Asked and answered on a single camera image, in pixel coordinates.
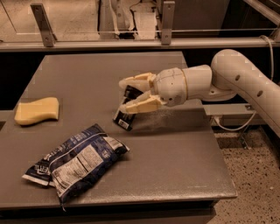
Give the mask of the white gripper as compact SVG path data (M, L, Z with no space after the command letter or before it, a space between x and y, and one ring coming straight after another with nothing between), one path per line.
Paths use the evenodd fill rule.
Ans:
M186 77L183 70L177 67L158 74L141 73L119 81L121 89L127 86L146 91L119 106L120 111L128 115L153 112L162 106L181 105L187 98Z

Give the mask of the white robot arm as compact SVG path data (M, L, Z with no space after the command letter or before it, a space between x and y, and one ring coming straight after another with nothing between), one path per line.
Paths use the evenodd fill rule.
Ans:
M211 64L142 73L119 82L142 94L120 106L124 114L156 111L188 100L226 101L236 95L248 102L280 136L280 86L266 77L243 54L232 49L217 52Z

